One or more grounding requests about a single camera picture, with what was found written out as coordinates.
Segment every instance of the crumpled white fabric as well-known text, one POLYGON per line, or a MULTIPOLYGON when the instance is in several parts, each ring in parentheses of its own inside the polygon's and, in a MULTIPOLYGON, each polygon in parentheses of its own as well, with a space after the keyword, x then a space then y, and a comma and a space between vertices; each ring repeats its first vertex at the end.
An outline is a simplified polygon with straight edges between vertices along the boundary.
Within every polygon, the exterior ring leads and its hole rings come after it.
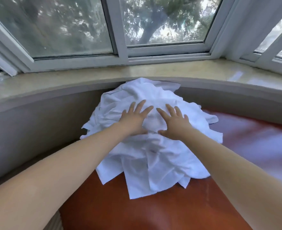
POLYGON ((88 132, 81 139, 118 122, 123 110, 128 110, 133 101, 139 103, 146 99, 142 110, 154 106, 143 122, 143 127, 149 131, 148 135, 128 137, 97 166, 102 184, 124 172, 129 197, 134 199, 166 190, 177 182, 186 188, 190 178, 206 178, 210 175, 184 143, 157 133, 160 129, 166 129, 166 123, 155 108, 159 107, 168 113, 165 106, 168 103, 173 107, 178 106, 182 114, 189 117, 194 128, 222 143, 222 133, 209 128, 209 123, 218 121, 217 116, 209 115, 197 104, 185 102, 175 95, 174 91, 179 87, 180 84, 173 82, 139 78, 101 96, 90 120, 83 125, 88 132))

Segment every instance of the white window frame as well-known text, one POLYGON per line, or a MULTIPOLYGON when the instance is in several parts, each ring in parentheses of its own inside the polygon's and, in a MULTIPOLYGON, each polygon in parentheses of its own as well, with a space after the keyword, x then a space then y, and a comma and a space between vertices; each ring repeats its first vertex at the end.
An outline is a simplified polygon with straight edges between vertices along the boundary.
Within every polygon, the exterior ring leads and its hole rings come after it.
POLYGON ((104 9, 111 43, 112 55, 87 55, 59 57, 49 59, 33 59, 28 52, 0 23, 0 52, 6 55, 22 72, 40 72, 85 67, 103 67, 113 65, 132 65, 162 63, 173 61, 190 61, 216 58, 212 53, 214 42, 223 27, 228 13, 234 8, 236 0, 222 0, 219 10, 210 27, 204 42, 187 42, 180 44, 127 46, 121 17, 119 0, 101 0, 104 9))
POLYGON ((282 19, 282 0, 251 0, 247 15, 223 55, 230 60, 282 74, 282 34, 263 53, 254 52, 270 31, 282 19))

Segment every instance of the person's right arm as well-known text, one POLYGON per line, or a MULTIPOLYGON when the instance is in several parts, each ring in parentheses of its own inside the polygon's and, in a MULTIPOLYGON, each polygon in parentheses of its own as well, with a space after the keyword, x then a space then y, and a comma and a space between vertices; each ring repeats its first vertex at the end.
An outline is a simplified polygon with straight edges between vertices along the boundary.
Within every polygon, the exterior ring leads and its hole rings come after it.
POLYGON ((197 156, 254 230, 282 230, 282 182, 193 128, 178 107, 166 106, 171 116, 157 109, 167 124, 158 133, 182 141, 197 156))

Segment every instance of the bare arm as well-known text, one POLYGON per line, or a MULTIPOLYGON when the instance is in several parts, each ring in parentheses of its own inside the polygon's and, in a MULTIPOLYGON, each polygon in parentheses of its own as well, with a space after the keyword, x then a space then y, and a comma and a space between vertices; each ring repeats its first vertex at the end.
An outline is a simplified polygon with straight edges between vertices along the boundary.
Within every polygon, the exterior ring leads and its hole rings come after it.
POLYGON ((168 128, 158 133, 185 143, 254 230, 282 230, 282 182, 194 129, 178 107, 167 108, 171 116, 157 109, 168 128))
POLYGON ((118 123, 39 161, 0 186, 0 229, 41 230, 102 159, 129 135, 145 134, 145 100, 118 123))

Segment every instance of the window sill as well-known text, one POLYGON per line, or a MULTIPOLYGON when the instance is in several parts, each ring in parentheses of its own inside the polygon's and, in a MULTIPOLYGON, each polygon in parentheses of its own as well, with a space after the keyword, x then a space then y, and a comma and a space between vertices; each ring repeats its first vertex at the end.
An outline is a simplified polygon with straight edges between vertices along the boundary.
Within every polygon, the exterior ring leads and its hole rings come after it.
POLYGON ((139 77, 282 102, 282 75, 216 59, 21 74, 0 84, 0 112, 55 96, 114 88, 139 77))

